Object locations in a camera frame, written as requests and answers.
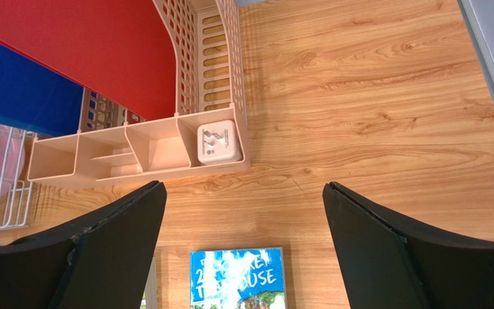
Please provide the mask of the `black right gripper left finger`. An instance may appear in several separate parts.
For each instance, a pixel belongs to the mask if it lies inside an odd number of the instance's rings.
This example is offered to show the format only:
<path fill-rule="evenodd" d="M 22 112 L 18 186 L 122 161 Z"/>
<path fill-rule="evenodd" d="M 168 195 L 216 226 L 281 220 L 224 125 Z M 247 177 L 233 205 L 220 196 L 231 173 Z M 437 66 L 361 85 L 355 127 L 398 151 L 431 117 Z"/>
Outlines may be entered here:
<path fill-rule="evenodd" d="M 138 308 L 165 212 L 159 181 L 0 245 L 0 308 Z"/>

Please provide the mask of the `pink plastic file organizer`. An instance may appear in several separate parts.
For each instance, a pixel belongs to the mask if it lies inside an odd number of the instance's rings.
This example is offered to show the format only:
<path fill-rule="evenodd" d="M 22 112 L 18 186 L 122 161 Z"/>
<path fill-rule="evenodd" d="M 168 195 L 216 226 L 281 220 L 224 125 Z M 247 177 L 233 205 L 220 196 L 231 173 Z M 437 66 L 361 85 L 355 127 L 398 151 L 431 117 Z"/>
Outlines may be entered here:
<path fill-rule="evenodd" d="M 84 88 L 75 134 L 35 138 L 27 178 L 92 188 L 181 178 L 251 165 L 239 8 L 235 1 L 155 1 L 176 54 L 176 111 L 146 120 Z M 233 120 L 243 158 L 203 165 L 197 129 Z"/>

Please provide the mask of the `white power adapter cube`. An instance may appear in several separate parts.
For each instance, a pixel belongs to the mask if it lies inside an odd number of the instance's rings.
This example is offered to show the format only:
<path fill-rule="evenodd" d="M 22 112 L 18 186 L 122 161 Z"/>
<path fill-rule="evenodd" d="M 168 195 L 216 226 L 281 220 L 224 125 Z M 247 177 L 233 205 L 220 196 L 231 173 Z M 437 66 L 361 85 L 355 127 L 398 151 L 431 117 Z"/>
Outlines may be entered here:
<path fill-rule="evenodd" d="M 235 122 L 222 120 L 199 126 L 197 158 L 203 165 L 242 160 L 243 155 Z"/>

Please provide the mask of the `blue folder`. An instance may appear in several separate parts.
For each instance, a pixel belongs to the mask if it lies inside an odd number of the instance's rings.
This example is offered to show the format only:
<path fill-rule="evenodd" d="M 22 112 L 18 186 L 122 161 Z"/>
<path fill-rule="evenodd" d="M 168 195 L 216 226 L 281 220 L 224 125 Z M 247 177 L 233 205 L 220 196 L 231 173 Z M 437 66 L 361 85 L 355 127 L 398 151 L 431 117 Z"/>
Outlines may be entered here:
<path fill-rule="evenodd" d="M 78 130 L 83 86 L 0 45 L 0 124 L 48 136 Z"/>

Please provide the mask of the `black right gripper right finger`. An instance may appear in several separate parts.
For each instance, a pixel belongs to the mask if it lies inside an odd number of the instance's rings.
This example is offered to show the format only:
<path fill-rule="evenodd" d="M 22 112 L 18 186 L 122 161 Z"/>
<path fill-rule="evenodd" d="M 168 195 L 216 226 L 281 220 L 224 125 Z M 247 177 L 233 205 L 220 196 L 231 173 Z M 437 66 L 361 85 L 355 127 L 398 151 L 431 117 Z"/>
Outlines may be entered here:
<path fill-rule="evenodd" d="M 494 241 L 325 185 L 325 213 L 352 308 L 494 308 Z"/>

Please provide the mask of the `blue 26-storey treehouse book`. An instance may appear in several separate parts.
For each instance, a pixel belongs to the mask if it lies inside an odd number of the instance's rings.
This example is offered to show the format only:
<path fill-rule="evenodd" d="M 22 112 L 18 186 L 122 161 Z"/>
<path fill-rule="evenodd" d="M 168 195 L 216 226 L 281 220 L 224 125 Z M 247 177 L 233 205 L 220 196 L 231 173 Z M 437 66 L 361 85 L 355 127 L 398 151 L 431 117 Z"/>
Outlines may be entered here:
<path fill-rule="evenodd" d="M 191 252 L 190 307 L 287 308 L 282 249 Z"/>

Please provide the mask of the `red folder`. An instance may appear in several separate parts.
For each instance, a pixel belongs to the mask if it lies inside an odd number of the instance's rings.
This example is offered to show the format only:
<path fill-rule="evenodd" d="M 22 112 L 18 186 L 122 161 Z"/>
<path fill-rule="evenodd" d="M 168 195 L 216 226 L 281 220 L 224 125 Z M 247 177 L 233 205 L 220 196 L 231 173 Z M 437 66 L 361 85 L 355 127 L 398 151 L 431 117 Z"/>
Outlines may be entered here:
<path fill-rule="evenodd" d="M 146 120 L 175 114 L 175 49 L 152 1 L 0 1 L 0 44 Z"/>

